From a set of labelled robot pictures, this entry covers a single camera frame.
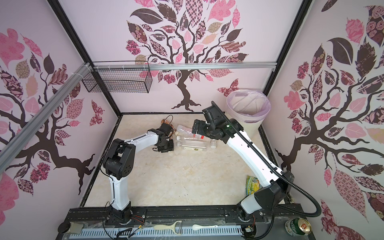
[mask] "beige work surface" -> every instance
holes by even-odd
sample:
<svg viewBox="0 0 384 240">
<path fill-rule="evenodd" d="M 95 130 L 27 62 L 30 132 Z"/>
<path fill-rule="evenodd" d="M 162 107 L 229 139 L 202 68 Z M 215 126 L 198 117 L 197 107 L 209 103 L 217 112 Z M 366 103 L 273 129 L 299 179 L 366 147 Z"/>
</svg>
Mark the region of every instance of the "beige work surface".
<svg viewBox="0 0 384 240">
<path fill-rule="evenodd" d="M 114 138 L 133 138 L 159 128 L 165 117 L 167 114 L 125 115 Z M 192 127 L 195 119 L 205 120 L 202 114 L 173 117 L 174 127 Z M 258 132 L 252 141 L 266 155 Z M 251 169 L 222 141 L 207 152 L 175 147 L 172 153 L 159 153 L 147 147 L 135 155 L 128 196 L 132 206 L 237 204 L 245 197 L 247 175 L 253 175 Z M 85 206 L 103 207 L 111 198 L 109 178 L 99 172 Z"/>
</svg>

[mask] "plastic bag liner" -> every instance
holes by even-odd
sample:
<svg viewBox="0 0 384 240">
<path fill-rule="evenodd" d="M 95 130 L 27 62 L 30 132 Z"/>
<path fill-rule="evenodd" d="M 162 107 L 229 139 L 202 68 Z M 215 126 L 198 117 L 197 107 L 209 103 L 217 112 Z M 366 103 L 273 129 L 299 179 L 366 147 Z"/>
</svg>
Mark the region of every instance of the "plastic bag liner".
<svg viewBox="0 0 384 240">
<path fill-rule="evenodd" d="M 236 120 L 257 123 L 264 120 L 271 110 L 271 103 L 260 91 L 240 89 L 227 97 L 226 111 Z"/>
</svg>

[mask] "green can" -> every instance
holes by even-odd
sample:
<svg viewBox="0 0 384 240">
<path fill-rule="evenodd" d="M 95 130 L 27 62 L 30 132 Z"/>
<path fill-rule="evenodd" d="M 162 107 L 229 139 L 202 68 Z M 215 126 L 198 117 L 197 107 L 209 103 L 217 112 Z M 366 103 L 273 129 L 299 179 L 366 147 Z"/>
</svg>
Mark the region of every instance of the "green can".
<svg viewBox="0 0 384 240">
<path fill-rule="evenodd" d="M 285 230 L 291 236 L 303 236 L 312 232 L 311 224 L 302 218 L 295 218 L 285 222 Z"/>
</svg>

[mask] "tree illustration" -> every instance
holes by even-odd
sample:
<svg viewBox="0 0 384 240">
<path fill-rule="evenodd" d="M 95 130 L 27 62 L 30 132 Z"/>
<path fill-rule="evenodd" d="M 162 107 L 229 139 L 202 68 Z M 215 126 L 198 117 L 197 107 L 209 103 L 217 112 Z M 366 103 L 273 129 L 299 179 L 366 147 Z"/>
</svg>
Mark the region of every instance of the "tree illustration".
<svg viewBox="0 0 384 240">
<path fill-rule="evenodd" d="M 308 62 L 299 66 L 299 79 L 291 85 L 292 91 L 284 97 L 284 102 L 293 110 L 288 119 L 292 119 L 292 130 L 297 135 L 288 155 L 277 149 L 276 152 L 283 160 L 281 168 L 291 170 L 298 151 L 310 145 L 308 154 L 314 154 L 315 164 L 324 159 L 326 184 L 331 184 L 331 171 L 334 171 L 336 189 L 350 206 L 366 218 L 364 197 L 367 195 L 376 214 L 384 220 L 380 209 L 384 209 L 384 195 L 372 193 L 372 197 L 368 197 L 371 193 L 365 190 L 384 191 L 384 187 L 370 177 L 381 174 L 384 166 L 354 156 L 357 152 L 368 152 L 384 157 L 383 152 L 368 145 L 372 141 L 384 144 L 384 129 L 377 126 L 384 123 L 384 107 L 372 107 L 384 101 L 384 52 L 377 61 L 375 48 L 371 45 L 378 44 L 380 53 L 383 51 L 384 8 L 366 8 L 369 11 L 366 27 L 358 19 L 347 21 L 346 32 L 350 41 L 340 37 L 330 39 L 332 55 L 326 54 L 321 45 L 310 66 Z M 353 51 L 352 44 L 359 45 L 357 52 Z M 338 62 L 339 68 L 333 67 L 334 60 Z M 379 71 L 372 71 L 374 66 Z M 363 128 L 363 122 L 372 124 L 372 127 Z M 349 147 L 340 147 L 339 144 L 348 144 Z M 329 164 L 332 159 L 336 169 Z M 366 176 L 352 178 L 341 171 L 340 166 L 352 174 L 363 173 Z M 381 198 L 379 203 L 375 202 L 376 199 L 372 200 L 376 195 Z"/>
<path fill-rule="evenodd" d="M 127 21 L 129 31 L 136 41 L 128 40 L 126 49 L 133 55 L 137 55 L 136 64 L 141 64 L 140 61 L 148 61 L 150 64 L 242 62 L 247 56 L 244 53 L 236 53 L 246 44 L 245 41 L 235 42 L 241 29 L 229 31 L 232 27 L 236 28 L 240 21 L 240 13 L 237 8 L 232 13 L 230 10 L 235 6 L 235 0 L 228 2 L 226 0 L 204 0 L 207 2 L 208 8 L 210 8 L 209 4 L 214 3 L 211 5 L 207 22 L 210 19 L 218 20 L 218 22 L 211 23 L 208 28 L 205 26 L 205 19 L 201 19 L 205 9 L 203 0 L 185 0 L 186 10 L 184 12 L 181 11 L 183 0 L 169 2 L 162 0 L 162 3 L 155 1 L 160 14 L 149 9 L 155 7 L 152 0 L 135 1 L 146 7 L 137 9 L 131 14 L 131 16 L 139 17 L 146 24 L 139 25 Z M 232 18 L 225 22 L 224 18 L 231 14 Z M 142 50 L 147 51 L 149 55 L 140 54 Z M 222 54 L 222 51 L 224 53 L 235 52 L 235 54 Z M 187 79 L 200 81 L 201 76 L 208 81 L 213 81 L 213 77 L 220 78 L 231 73 L 229 69 L 212 69 L 208 72 L 209 74 L 201 70 L 172 70 L 151 71 L 151 74 L 152 76 L 157 75 L 159 82 L 162 80 L 168 84 L 177 82 L 177 87 L 183 93 L 184 98 L 172 109 L 185 106 L 186 110 L 193 112 L 189 106 L 200 106 L 200 104 L 191 99 L 185 81 Z"/>
<path fill-rule="evenodd" d="M 7 47 L 10 50 L 18 49 L 20 51 L 13 56 L 11 54 L 6 55 L 7 52 L 2 52 L 0 57 L 6 64 L 6 67 L 8 67 L 8 63 L 11 60 L 24 58 L 20 53 L 22 53 L 25 48 L 24 44 L 18 42 L 18 34 L 15 30 L 9 28 L 7 32 L 8 36 L 0 33 L 0 38 L 3 40 L 1 43 L 5 42 L 8 44 Z M 27 116 L 30 114 L 33 117 L 34 114 L 48 102 L 47 93 L 49 91 L 52 91 L 53 94 L 57 92 L 53 86 L 64 84 L 68 78 L 65 64 L 62 65 L 62 68 L 55 70 L 55 66 L 49 55 L 43 59 L 40 48 L 32 40 L 26 37 L 23 37 L 23 40 L 30 48 L 31 56 L 16 65 L 15 72 L 18 78 L 0 66 L 1 79 L 5 85 L 5 89 L 2 91 L 3 93 L 0 93 L 0 116 L 8 119 L 7 122 L 0 121 L 0 134 L 8 133 L 8 135 L 10 135 L 8 139 L 0 137 L 0 142 L 5 145 L 27 124 Z M 43 60 L 44 69 L 41 68 L 38 58 Z M 27 79 L 25 87 L 21 85 L 18 79 Z M 44 85 L 44 90 L 39 94 L 38 81 Z M 70 137 L 64 129 L 76 127 L 79 124 L 79 121 L 75 120 L 80 115 L 83 107 L 83 99 L 76 99 L 79 91 L 80 84 L 77 84 L 65 98 L 64 102 L 61 103 L 55 112 L 45 121 L 40 130 L 36 132 L 35 135 L 38 137 L 38 142 L 32 144 L 33 141 L 30 141 L 29 144 L 32 145 L 21 150 L 16 156 L 16 159 L 23 159 L 23 162 L 7 167 L 6 170 L 14 167 L 20 168 L 14 176 L 14 179 L 18 178 L 18 187 L 24 192 L 29 192 L 33 195 L 33 184 L 41 180 L 46 180 L 53 165 L 55 168 L 71 167 L 77 170 L 80 184 L 79 194 L 83 185 L 84 174 L 90 175 L 92 173 L 94 168 L 90 170 L 87 167 L 91 163 L 94 154 L 82 162 L 76 158 L 61 156 L 58 151 L 58 146 L 65 146 L 63 139 Z M 69 118 L 71 121 L 60 122 L 60 120 L 65 118 Z"/>
</svg>

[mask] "white spoon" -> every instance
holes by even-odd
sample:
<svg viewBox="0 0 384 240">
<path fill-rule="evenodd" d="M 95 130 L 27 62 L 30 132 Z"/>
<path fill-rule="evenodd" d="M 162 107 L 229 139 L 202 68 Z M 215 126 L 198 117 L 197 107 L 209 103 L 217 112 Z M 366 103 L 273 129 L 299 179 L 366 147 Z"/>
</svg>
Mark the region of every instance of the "white spoon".
<svg viewBox="0 0 384 240">
<path fill-rule="evenodd" d="M 201 226 L 201 225 L 197 225 L 197 224 L 192 225 L 192 230 L 194 230 L 194 231 L 197 231 L 197 230 L 202 229 L 202 228 L 218 228 L 218 226 L 217 225 Z"/>
</svg>

